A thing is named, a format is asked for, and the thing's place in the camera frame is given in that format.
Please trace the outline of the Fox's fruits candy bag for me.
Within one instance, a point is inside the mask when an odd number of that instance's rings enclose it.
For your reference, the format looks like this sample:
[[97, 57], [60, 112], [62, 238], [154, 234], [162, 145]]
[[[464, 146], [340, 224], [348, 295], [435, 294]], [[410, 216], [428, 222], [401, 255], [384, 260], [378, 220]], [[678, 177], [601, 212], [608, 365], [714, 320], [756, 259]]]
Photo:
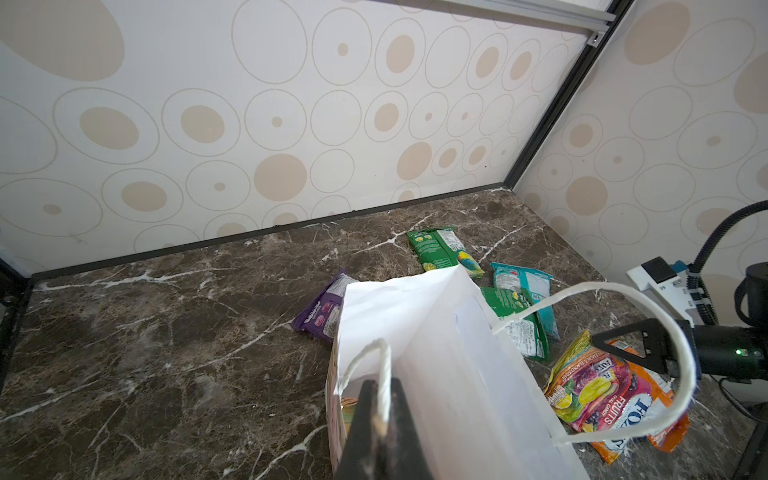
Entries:
[[672, 403], [658, 374], [607, 353], [582, 332], [553, 366], [544, 395], [559, 419], [578, 433], [640, 424]]
[[342, 397], [340, 401], [342, 424], [346, 435], [349, 434], [354, 416], [356, 406], [358, 404], [357, 397]]

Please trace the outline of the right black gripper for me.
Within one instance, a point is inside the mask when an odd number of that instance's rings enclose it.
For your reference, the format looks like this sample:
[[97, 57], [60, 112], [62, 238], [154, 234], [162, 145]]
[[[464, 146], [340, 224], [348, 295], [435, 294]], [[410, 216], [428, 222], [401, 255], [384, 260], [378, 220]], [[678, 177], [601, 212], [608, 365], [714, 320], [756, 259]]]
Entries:
[[[767, 379], [767, 264], [746, 269], [734, 293], [734, 307], [747, 327], [700, 325], [693, 329], [702, 373], [737, 381]], [[679, 377], [675, 344], [656, 318], [591, 336], [592, 345], [629, 363], [666, 377]]]

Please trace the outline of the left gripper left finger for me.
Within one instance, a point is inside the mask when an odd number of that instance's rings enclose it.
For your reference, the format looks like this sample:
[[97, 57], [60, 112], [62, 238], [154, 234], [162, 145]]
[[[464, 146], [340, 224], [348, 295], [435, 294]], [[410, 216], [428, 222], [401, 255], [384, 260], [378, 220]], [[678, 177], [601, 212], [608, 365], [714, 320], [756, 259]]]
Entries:
[[376, 393], [374, 380], [363, 382], [341, 460], [334, 480], [374, 480], [381, 473], [379, 462], [379, 435], [374, 426]]

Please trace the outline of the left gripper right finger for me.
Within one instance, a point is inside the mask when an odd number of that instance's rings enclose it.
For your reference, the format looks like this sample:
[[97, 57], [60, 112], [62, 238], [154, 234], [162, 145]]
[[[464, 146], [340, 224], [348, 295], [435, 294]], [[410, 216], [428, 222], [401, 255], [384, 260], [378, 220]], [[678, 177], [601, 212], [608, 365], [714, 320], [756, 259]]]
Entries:
[[433, 479], [402, 383], [397, 378], [391, 383], [390, 416], [383, 458], [384, 479]]

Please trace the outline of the white paper gift bag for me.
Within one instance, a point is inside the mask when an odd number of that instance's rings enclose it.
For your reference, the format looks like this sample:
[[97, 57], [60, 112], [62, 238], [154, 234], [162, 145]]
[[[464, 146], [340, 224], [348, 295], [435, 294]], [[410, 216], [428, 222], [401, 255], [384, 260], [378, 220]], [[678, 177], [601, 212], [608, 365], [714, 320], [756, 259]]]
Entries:
[[462, 267], [347, 287], [326, 385], [335, 473], [348, 435], [340, 401], [377, 382], [379, 462], [401, 381], [433, 479], [583, 479], [578, 443], [642, 437], [671, 426], [696, 388], [696, 361], [683, 330], [661, 308], [679, 357], [670, 407], [636, 426], [569, 434], [523, 356]]

